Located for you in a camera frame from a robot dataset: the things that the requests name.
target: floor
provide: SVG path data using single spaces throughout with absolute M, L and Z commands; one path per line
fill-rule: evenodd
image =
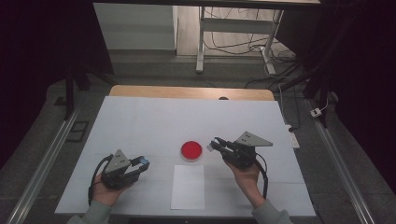
M 237 15 L 247 13 L 243 10 L 233 10 Z M 254 12 L 254 10 L 250 11 L 249 17 L 255 15 Z M 227 13 L 227 11 L 220 12 L 222 17 Z M 179 32 L 180 39 L 183 39 L 182 36 L 183 33 Z M 241 39 L 238 39 L 235 43 L 249 41 L 249 37 L 250 35 L 241 35 Z M 206 40 L 207 43 L 211 42 L 211 36 L 206 36 Z M 221 42 L 219 39 L 219 44 L 229 45 L 234 43 Z M 183 54 L 179 56 L 151 51 L 136 53 L 111 50 L 110 57 L 115 70 L 115 76 L 111 77 L 120 84 L 129 85 L 276 90 L 278 85 L 289 81 L 292 77 L 299 76 L 301 73 L 300 70 L 296 70 L 290 78 L 268 77 L 263 69 L 262 58 L 225 58 L 223 57 L 224 54 L 218 55 L 221 57 L 216 55 L 207 57 L 205 59 L 205 71 L 201 75 L 197 75 L 195 74 L 194 50 L 196 49 L 191 48 L 190 51 L 186 50 L 184 53 L 179 51 L 177 54 Z M 234 50 L 246 50 L 246 46 Z M 283 71 L 288 66 L 288 64 L 276 63 L 276 71 Z M 110 85 L 96 76 L 89 75 L 89 79 L 92 87 L 88 92 L 76 90 L 77 99 L 86 95 L 84 105 L 76 121 L 88 122 L 88 130 L 81 136 L 76 136 L 74 133 L 67 135 L 44 185 L 38 192 L 31 209 L 28 209 L 25 223 L 65 223 L 70 218 L 69 216 L 55 215 L 54 210 L 89 136 L 101 103 L 111 89 Z M 309 115 L 307 100 L 301 94 L 303 88 L 304 83 L 282 92 L 281 95 L 276 94 L 276 99 L 279 106 L 283 108 L 285 121 L 296 128 L 294 132 L 300 148 L 295 150 L 295 154 L 318 215 L 316 217 L 292 217 L 291 219 L 294 223 L 362 223 L 357 216 L 353 200 L 348 195 L 339 174 L 335 171 L 329 152 L 318 134 L 316 122 Z M 0 223 L 7 222 L 35 169 L 64 122 L 64 105 L 55 104 L 60 97 L 64 97 L 64 82 L 62 81 L 49 87 L 47 102 L 35 124 L 25 135 L 14 155 L 0 171 Z M 396 223 L 396 196 L 375 169 L 364 150 L 338 120 L 334 113 L 336 105 L 334 98 L 329 96 L 329 99 L 328 131 L 373 214 L 375 223 Z M 171 220 L 152 219 L 147 221 L 146 219 L 129 219 L 128 217 L 117 216 L 110 219 L 110 223 L 160 222 L 176 223 Z

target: white sheet of paper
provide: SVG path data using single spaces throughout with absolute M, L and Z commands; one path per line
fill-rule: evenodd
M 205 209 L 203 165 L 175 165 L 171 209 Z

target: red object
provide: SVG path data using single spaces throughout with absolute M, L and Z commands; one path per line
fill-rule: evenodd
M 199 143 L 190 141 L 181 147 L 181 155 L 188 161 L 197 160 L 202 154 L 202 147 Z

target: human hand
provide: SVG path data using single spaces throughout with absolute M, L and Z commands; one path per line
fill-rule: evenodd
M 250 203 L 254 208 L 265 203 L 265 199 L 257 187 L 257 181 L 259 180 L 260 170 L 256 164 L 246 168 L 238 169 L 227 161 L 224 161 L 230 169 L 233 171 L 233 176 L 235 177 L 236 184 L 247 196 Z
M 113 206 L 116 204 L 117 200 L 119 199 L 120 195 L 130 188 L 132 185 L 125 187 L 123 189 L 108 189 L 102 182 L 101 182 L 102 174 L 96 176 L 93 185 L 93 195 L 92 198 L 99 202 L 103 203 L 108 206 Z

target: white table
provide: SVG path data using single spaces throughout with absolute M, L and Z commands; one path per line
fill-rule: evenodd
M 129 159 L 145 156 L 150 167 L 121 195 L 113 214 L 251 217 L 252 207 L 235 184 L 231 170 L 217 151 L 205 149 L 214 137 L 233 141 L 244 131 L 274 143 L 272 147 L 256 147 L 268 164 L 267 198 L 291 216 L 314 216 L 277 102 L 120 96 L 104 100 L 56 213 L 85 213 L 87 189 L 96 165 L 121 149 Z M 204 148 L 196 162 L 180 156 L 182 144 L 190 140 Z M 171 209 L 175 165 L 204 166 L 205 209 Z

